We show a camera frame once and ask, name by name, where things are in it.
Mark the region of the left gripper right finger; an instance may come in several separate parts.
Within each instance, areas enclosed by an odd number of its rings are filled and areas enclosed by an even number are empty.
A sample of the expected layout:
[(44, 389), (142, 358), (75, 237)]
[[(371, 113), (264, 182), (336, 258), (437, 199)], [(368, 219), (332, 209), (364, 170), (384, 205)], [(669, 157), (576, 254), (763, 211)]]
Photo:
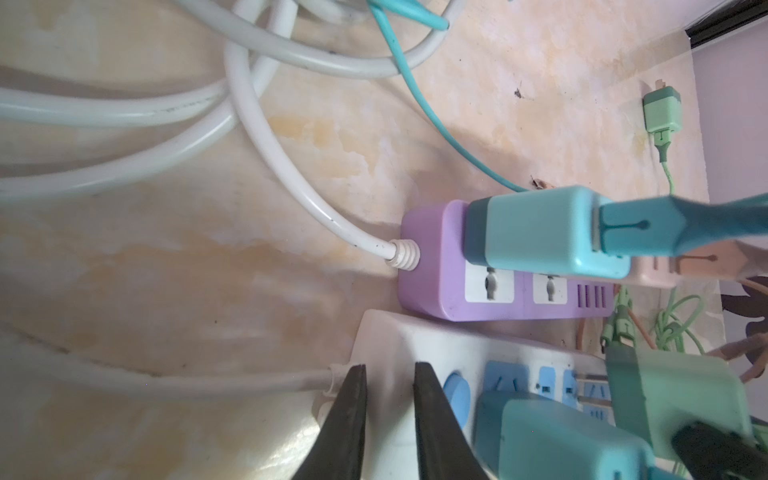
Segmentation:
[(419, 478), (487, 480), (427, 362), (415, 364), (413, 394)]

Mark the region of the pink charger plug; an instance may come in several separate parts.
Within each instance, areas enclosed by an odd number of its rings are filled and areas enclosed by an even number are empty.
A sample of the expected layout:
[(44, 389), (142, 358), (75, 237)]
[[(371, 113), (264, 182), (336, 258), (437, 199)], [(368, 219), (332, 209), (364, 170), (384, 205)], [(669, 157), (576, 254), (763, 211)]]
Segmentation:
[(672, 289), (681, 280), (675, 258), (635, 256), (631, 259), (629, 274), (620, 279), (619, 283), (627, 286)]

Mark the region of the purple power strip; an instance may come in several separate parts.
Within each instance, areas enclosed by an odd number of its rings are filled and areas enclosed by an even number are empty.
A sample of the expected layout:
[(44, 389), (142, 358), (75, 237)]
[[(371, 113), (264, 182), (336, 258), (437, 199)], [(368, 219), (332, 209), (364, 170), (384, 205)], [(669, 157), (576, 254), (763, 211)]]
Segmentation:
[(467, 207), (452, 200), (404, 216), (401, 236), (420, 248), (415, 269), (398, 274), (398, 300), (405, 309), (451, 322), (577, 319), (613, 312), (611, 283), (469, 263), (463, 255)]

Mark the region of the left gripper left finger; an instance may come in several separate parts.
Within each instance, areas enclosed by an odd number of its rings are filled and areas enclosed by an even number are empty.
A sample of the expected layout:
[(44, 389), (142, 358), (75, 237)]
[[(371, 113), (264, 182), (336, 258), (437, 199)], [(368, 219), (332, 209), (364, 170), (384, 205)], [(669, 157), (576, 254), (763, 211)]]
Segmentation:
[(360, 479), (363, 467), (367, 370), (355, 365), (347, 373), (325, 423), (293, 479)]

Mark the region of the green charger plug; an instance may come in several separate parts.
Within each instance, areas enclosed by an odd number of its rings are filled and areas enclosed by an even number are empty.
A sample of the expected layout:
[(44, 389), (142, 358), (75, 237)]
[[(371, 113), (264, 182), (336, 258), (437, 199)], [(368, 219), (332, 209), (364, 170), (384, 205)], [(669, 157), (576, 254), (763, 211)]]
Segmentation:
[(672, 135), (683, 128), (683, 110), (680, 93), (665, 85), (642, 98), (646, 132), (656, 146), (671, 142)]
[(605, 362), (616, 426), (677, 461), (674, 435), (701, 421), (725, 433), (753, 436), (743, 383), (713, 356), (611, 344)]

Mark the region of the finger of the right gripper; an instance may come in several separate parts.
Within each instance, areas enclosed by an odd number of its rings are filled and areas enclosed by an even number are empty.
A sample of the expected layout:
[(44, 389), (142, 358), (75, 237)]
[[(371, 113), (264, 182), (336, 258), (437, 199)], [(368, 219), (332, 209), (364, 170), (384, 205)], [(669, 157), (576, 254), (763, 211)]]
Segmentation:
[(693, 479), (766, 479), (767, 453), (735, 433), (703, 422), (683, 427), (671, 439)]

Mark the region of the dark teal charger plug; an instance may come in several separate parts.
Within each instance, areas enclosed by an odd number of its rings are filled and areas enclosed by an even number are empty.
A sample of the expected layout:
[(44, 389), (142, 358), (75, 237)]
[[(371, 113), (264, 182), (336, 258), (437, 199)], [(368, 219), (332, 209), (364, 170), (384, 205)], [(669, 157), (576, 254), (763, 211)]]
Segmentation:
[(498, 479), (647, 479), (655, 466), (640, 438), (527, 392), (479, 397), (473, 448)]

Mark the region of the light teal charger plug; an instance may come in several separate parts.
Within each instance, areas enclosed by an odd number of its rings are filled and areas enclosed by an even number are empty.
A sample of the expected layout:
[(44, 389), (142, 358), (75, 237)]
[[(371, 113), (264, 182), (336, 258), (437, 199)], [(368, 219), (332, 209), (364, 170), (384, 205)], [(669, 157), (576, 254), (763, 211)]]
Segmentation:
[(623, 279), (631, 258), (609, 255), (593, 242), (595, 216), (609, 202), (583, 186), (473, 201), (465, 214), (463, 255), (497, 270)]

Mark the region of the white blue power strip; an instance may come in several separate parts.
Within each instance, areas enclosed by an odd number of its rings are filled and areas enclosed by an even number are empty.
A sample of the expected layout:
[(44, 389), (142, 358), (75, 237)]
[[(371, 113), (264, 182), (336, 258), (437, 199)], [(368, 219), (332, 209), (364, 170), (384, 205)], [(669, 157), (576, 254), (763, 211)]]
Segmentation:
[(473, 447), (485, 392), (576, 406), (578, 375), (602, 359), (541, 342), (381, 310), (362, 317), (347, 365), (330, 369), (337, 395), (305, 479), (484, 479)]

